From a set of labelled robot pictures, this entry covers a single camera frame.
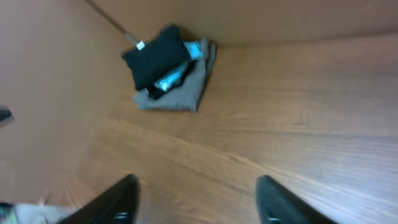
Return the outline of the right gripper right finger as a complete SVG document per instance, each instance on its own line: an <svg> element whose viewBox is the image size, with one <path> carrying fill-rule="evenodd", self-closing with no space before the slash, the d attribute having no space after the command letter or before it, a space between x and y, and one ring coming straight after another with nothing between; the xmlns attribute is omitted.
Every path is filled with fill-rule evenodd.
<svg viewBox="0 0 398 224"><path fill-rule="evenodd" d="M335 224L269 175L257 178L256 206L262 224Z"/></svg>

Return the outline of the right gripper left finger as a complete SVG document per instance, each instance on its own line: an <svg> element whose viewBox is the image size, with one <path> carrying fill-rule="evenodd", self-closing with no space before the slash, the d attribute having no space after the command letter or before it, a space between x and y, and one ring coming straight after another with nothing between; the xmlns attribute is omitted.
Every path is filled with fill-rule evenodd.
<svg viewBox="0 0 398 224"><path fill-rule="evenodd" d="M134 224L139 202L139 179L128 174L57 224Z"/></svg>

